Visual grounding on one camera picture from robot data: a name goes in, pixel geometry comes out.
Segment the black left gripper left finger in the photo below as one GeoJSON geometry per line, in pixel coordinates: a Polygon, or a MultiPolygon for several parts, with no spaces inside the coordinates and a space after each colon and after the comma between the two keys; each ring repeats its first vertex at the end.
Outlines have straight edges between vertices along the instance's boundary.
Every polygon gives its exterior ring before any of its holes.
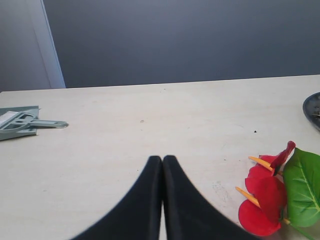
{"type": "Polygon", "coordinates": [[[158,240],[162,214],[162,159],[150,156],[127,194],[75,240],[158,240]]]}

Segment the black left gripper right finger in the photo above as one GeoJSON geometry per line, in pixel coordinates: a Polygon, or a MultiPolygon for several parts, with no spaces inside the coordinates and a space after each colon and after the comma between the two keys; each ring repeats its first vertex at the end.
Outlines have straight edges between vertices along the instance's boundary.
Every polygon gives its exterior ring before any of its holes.
{"type": "Polygon", "coordinates": [[[164,217],[168,240],[256,240],[214,208],[191,183],[177,158],[163,159],[164,217]]]}

